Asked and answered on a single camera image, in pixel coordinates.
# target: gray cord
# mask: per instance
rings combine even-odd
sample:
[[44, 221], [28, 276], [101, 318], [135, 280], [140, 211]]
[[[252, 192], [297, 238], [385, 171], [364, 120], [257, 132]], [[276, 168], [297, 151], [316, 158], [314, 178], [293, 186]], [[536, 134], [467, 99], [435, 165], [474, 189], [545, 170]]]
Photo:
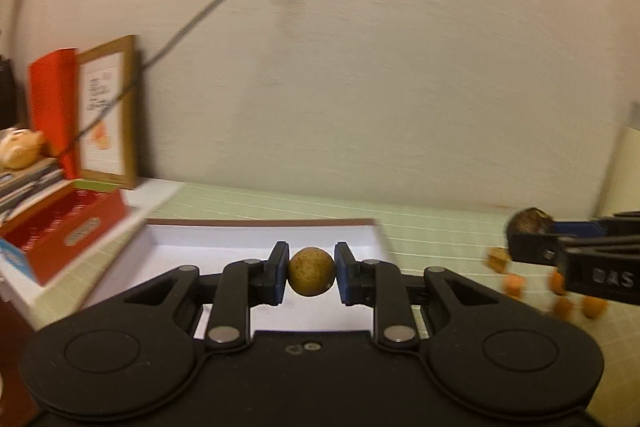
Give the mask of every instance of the gray cord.
[[[224, 1], [226, 0], [212, 0], [209, 4], [207, 4], [202, 10], [200, 10], [196, 15], [194, 15], [191, 20], [189, 20], [182, 28], [180, 28], [173, 37], [171, 37], [168, 42], [160, 48], [156, 54], [151, 57], [145, 64], [142, 65], [142, 71], [148, 70], [155, 66], [160, 60], [165, 58], [169, 53], [171, 53], [174, 48], [189, 34], [191, 31], [200, 24], [204, 19], [206, 19], [216, 8], [218, 8]], [[111, 99], [107, 105], [105, 105], [98, 116], [94, 118], [94, 120], [89, 123], [84, 129], [76, 134], [75, 138], [71, 140], [69, 145], [56, 156], [56, 160], [60, 160], [67, 154], [69, 154], [72, 150], [74, 150], [76, 144], [82, 139], [89, 131], [91, 131], [98, 123], [100, 123], [104, 117], [109, 113], [111, 109], [120, 101], [122, 98], [136, 85], [138, 85], [142, 80], [142, 71], [141, 74], [135, 75], [133, 80], [130, 81], [127, 86], [125, 86], [118, 95]], [[34, 182], [29, 190], [25, 192], [25, 194], [18, 199], [16, 203], [14, 203], [9, 209], [5, 211], [2, 215], [2, 219], [0, 221], [0, 226], [3, 225], [11, 216], [12, 212], [19, 206], [23, 201], [29, 198], [31, 195], [36, 193], [42, 184], [44, 175], [41, 176]]]

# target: beige wall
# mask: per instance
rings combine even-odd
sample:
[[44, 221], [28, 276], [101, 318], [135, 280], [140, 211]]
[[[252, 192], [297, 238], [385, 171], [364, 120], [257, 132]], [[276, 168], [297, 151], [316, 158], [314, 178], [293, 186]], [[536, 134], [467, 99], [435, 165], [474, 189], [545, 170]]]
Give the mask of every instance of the beige wall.
[[[11, 0], [24, 77], [209, 0]], [[638, 0], [231, 0], [146, 74], [154, 174], [420, 204], [593, 209], [638, 87]]]

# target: dark brown floor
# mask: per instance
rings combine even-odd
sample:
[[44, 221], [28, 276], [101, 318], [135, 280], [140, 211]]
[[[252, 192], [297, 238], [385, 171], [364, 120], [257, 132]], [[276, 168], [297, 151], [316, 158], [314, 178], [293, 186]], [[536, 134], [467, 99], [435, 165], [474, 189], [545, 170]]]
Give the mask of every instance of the dark brown floor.
[[0, 397], [0, 427], [20, 427], [36, 408], [18, 373], [18, 356], [33, 334], [11, 303], [0, 301], [0, 374], [4, 382]]

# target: framed picture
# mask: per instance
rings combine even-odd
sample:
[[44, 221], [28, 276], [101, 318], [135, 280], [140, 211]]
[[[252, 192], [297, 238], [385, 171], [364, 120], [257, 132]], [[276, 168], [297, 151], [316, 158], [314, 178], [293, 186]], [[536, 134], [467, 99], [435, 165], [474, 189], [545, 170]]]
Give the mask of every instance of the framed picture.
[[[78, 129], [100, 115], [103, 107], [133, 81], [136, 36], [127, 35], [78, 55]], [[135, 89], [78, 142], [80, 176], [134, 188], [137, 182], [133, 136]]]

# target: yellow-green fruit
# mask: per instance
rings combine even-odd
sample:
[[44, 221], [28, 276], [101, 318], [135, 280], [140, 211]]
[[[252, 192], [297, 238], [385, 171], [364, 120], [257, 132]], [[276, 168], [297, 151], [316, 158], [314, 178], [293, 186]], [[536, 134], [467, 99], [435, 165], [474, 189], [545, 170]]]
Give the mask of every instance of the yellow-green fruit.
[[289, 261], [288, 279], [295, 293], [304, 297], [320, 295], [334, 284], [334, 260], [320, 248], [303, 248]]

